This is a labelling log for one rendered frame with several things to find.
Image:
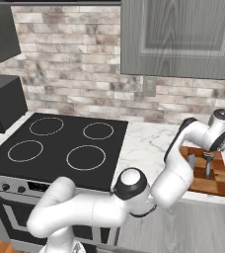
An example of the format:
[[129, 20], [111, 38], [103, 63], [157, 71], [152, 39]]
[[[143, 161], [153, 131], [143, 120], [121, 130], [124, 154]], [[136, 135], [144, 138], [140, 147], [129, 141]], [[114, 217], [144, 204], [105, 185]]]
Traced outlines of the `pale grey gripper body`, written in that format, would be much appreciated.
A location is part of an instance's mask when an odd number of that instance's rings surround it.
[[208, 159], [208, 158], [213, 159], [215, 157], [215, 154], [211, 151], [202, 150], [202, 157], [204, 159]]

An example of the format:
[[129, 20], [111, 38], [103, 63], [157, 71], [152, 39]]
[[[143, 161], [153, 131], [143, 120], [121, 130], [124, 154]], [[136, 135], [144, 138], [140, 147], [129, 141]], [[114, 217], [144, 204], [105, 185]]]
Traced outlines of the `wooden cutting board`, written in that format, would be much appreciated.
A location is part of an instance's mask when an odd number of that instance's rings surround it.
[[184, 159], [190, 155], [195, 156], [193, 169], [193, 182], [190, 191], [208, 195], [225, 197], [225, 164], [220, 151], [214, 151], [214, 159], [211, 161], [209, 178], [205, 178], [205, 159], [202, 157], [202, 149], [182, 146], [181, 154]]

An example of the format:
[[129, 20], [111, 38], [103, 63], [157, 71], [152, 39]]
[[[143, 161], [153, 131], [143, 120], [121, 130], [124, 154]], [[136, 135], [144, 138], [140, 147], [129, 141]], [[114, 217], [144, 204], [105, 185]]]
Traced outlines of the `grey wooden drawer front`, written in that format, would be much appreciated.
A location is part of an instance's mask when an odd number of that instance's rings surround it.
[[130, 216], [117, 245], [137, 253], [225, 253], [225, 208], [177, 203], [143, 218]]

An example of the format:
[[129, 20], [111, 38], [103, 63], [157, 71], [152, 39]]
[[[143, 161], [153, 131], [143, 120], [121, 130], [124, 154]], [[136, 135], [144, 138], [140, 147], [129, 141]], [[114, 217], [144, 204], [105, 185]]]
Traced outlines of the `grey wooden cupboard door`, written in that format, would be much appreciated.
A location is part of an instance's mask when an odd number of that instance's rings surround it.
[[121, 0], [120, 72], [225, 80], [225, 0]]

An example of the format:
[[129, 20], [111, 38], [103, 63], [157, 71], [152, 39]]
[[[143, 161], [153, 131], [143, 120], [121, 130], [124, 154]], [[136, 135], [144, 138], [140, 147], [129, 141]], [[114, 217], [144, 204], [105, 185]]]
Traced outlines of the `black hob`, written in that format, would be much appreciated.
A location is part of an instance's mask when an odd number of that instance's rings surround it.
[[35, 113], [0, 145], [0, 176], [107, 192], [127, 122]]

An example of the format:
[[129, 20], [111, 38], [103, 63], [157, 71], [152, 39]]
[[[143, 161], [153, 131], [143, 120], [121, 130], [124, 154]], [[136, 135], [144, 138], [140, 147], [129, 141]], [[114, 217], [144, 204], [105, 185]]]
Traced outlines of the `silver oven with black door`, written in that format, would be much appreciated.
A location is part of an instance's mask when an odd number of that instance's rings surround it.
[[[2, 190], [5, 183], [10, 185], [6, 192]], [[0, 176], [0, 219], [15, 249], [38, 253], [46, 244], [46, 238], [35, 238], [29, 234], [27, 220], [49, 185], [47, 182]], [[25, 187], [26, 191], [18, 193], [20, 186]], [[110, 236], [114, 233], [111, 228], [84, 225], [76, 225], [73, 230], [87, 253], [97, 253], [96, 246], [99, 243], [108, 244]]]

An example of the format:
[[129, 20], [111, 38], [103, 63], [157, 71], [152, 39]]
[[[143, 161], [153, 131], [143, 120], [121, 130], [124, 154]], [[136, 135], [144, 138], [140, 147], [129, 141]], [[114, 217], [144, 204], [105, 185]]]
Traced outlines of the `black microwave oven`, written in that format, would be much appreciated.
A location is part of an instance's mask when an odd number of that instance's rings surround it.
[[4, 133], [27, 111], [20, 77], [0, 75], [0, 133]]

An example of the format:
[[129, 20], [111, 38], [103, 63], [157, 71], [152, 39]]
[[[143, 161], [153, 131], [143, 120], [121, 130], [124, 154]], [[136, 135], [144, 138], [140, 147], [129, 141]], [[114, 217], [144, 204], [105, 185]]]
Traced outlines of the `grey wall socket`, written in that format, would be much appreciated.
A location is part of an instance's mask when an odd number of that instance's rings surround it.
[[143, 77], [143, 95], [147, 97], [156, 96], [156, 76], [144, 76]]

